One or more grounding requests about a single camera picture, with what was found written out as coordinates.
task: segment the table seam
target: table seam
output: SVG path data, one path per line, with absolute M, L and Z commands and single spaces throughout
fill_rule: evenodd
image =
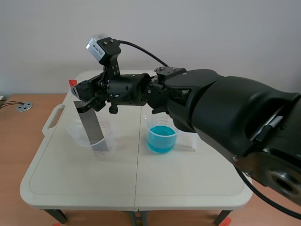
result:
M 136 167 L 136 184 L 135 184 L 134 208 L 136 208 L 137 177 L 138 177 L 138 162 L 139 162 L 139 144 L 140 144 L 140 131 L 141 131 L 141 114 L 142 114 L 142 107 L 140 107 L 140 123 L 139 123 L 139 137 L 138 137 L 138 154 L 137 154 L 137 167 Z

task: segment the table leg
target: table leg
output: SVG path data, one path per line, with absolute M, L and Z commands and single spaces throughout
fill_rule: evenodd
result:
M 138 221 L 142 221 L 142 226 L 147 226 L 147 211 L 127 211 L 127 213 L 130 217 L 132 226 L 138 226 Z
M 65 224 L 67 222 L 67 218 L 61 210 L 45 210 L 45 211 L 61 224 Z
M 231 213 L 231 210 L 222 210 L 220 214 L 217 216 L 217 218 L 214 220 L 214 225 L 218 226 L 220 225 L 224 219 Z
M 132 226 L 138 226 L 138 224 L 137 224 L 137 217 L 135 215 L 135 212 L 134 211 L 127 211 L 127 213 L 128 213 L 128 215 L 130 217 Z
M 147 226 L 147 211 L 140 211 L 140 213 L 141 213 L 142 225 Z

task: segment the plastic cup with blue liquid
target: plastic cup with blue liquid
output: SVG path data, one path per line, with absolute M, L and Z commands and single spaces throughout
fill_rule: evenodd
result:
M 166 153 L 173 149 L 179 130 L 173 120 L 164 113 L 146 118 L 147 144 L 151 150 Z

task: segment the metal bracket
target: metal bracket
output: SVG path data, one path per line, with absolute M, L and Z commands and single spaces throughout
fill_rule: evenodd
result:
M 25 111 L 31 109 L 32 106 L 33 106 L 32 102 L 26 101 L 26 102 L 24 102 L 24 104 L 18 105 L 18 107 L 16 109 L 18 112 L 25 112 Z

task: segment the robotic arm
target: robotic arm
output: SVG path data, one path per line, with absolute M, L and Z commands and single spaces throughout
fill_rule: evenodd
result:
M 121 43 L 129 44 L 101 34 L 87 45 L 103 72 L 72 87 L 86 103 L 78 112 L 100 111 L 106 101 L 113 114 L 118 105 L 147 103 L 153 114 L 166 112 L 178 129 L 197 133 L 237 169 L 301 206 L 300 94 L 212 70 L 186 71 L 166 64 L 153 77 L 121 75 Z

